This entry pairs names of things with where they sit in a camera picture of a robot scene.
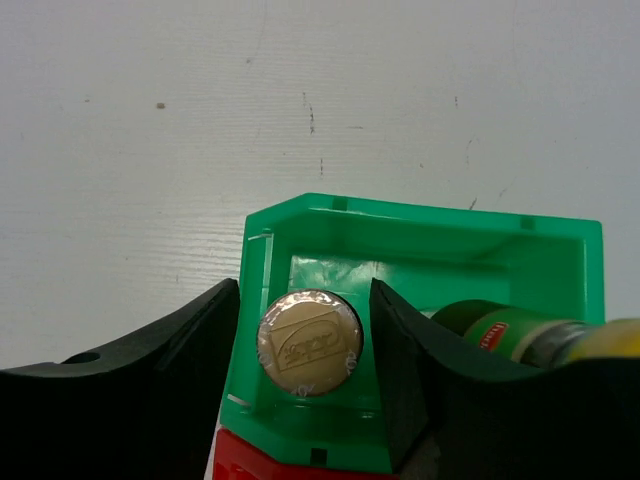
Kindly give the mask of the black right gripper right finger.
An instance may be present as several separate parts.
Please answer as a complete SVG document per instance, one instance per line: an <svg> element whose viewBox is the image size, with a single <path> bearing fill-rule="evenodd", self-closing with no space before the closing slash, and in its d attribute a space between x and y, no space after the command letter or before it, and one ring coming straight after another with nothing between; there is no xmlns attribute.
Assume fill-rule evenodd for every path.
<svg viewBox="0 0 640 480"><path fill-rule="evenodd" d="M370 330L392 471L403 479L635 479L639 363L541 370L465 342L390 286Z"/></svg>

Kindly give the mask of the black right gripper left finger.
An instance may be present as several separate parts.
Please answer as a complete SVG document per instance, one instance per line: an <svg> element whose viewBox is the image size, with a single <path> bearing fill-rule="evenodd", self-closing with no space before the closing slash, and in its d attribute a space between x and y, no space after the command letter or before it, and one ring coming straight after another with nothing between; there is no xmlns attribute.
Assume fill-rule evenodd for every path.
<svg viewBox="0 0 640 480"><path fill-rule="evenodd" d="M236 281L60 363L1 373L5 479L200 479L236 335Z"/></svg>

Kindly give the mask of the yellow cap sauce bottle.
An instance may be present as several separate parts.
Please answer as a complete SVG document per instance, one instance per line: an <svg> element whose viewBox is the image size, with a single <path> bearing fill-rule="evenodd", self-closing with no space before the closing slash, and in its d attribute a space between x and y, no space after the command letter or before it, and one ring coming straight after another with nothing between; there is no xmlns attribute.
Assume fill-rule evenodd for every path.
<svg viewBox="0 0 640 480"><path fill-rule="evenodd" d="M542 369L586 359L639 357L637 318L593 325L486 300L463 300L439 309L432 319L483 350Z"/></svg>

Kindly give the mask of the small yellow label bottle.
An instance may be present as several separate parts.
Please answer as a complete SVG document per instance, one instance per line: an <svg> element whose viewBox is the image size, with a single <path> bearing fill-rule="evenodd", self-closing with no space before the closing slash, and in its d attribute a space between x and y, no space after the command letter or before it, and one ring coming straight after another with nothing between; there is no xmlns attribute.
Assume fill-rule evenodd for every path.
<svg viewBox="0 0 640 480"><path fill-rule="evenodd" d="M276 299L257 334L259 364L281 390L297 397L323 396L343 385L357 368L364 329L340 295L302 289Z"/></svg>

